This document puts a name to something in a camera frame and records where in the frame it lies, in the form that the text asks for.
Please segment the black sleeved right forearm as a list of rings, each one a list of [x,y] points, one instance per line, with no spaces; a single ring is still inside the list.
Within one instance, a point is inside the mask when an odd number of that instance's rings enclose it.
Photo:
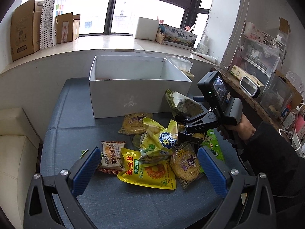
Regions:
[[[266,122],[256,128],[244,153],[254,174],[267,175],[277,228],[304,228],[304,159]]]

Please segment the person's right hand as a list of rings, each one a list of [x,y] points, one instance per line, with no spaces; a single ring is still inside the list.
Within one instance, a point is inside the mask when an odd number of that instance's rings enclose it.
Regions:
[[[217,131],[223,136],[223,139],[234,139],[234,132],[237,133],[238,138],[245,143],[255,134],[256,128],[250,123],[247,117],[242,113],[240,123],[236,126],[218,127]]]

